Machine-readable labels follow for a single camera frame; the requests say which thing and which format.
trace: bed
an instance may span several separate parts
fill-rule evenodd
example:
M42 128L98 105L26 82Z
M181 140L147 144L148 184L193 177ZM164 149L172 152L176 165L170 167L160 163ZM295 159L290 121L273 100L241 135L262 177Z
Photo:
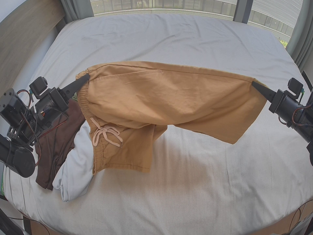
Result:
M266 30L182 14L86 18L66 25L33 73L63 87L99 63L154 61L230 71L272 90L295 77L284 47ZM8 201L64 234L232 234L275 223L313 195L307 143L280 124L267 103L234 145L169 126L154 143L151 172L105 169L88 192L62 202L30 178L4 170Z

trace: building facade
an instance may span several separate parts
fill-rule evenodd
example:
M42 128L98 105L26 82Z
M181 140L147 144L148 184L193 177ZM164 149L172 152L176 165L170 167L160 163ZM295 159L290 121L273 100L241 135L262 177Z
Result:
M183 13L233 20L237 0L90 0L95 16L128 13ZM303 0L253 0L248 24L289 41Z

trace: wood panel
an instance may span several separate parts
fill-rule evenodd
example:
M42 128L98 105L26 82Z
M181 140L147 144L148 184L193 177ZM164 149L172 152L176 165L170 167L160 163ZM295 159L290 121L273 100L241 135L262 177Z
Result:
M26 0L0 22L1 94L12 86L27 59L64 16L60 0Z

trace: curtain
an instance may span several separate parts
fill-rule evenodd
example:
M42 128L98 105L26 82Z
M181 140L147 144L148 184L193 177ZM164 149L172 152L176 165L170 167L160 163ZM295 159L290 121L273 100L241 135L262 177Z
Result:
M313 0L303 0L302 8L291 39L286 47L300 71L303 72L308 58L313 55Z
M90 0L61 0L65 10L65 22L93 17Z

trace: clothing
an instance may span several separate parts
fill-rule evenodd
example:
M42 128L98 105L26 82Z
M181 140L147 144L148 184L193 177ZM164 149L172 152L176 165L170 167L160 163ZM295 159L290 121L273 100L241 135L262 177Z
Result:
M74 138L74 148L53 180L53 187L60 190L62 201L71 201L85 195L92 180L93 146L89 137L90 127L85 121Z
M53 189L54 177L68 153L74 148L75 135L85 121L79 104L72 99L69 100L66 114L68 120L64 124L39 139L41 159L38 164L36 182L45 189ZM61 115L53 122L53 127L64 120L66 120L66 117ZM35 150L39 155L38 143L35 144Z
M94 141L93 174L149 172L152 143L169 124L234 144L266 103L256 79L219 70L129 61L94 65L76 79L87 73L77 98Z

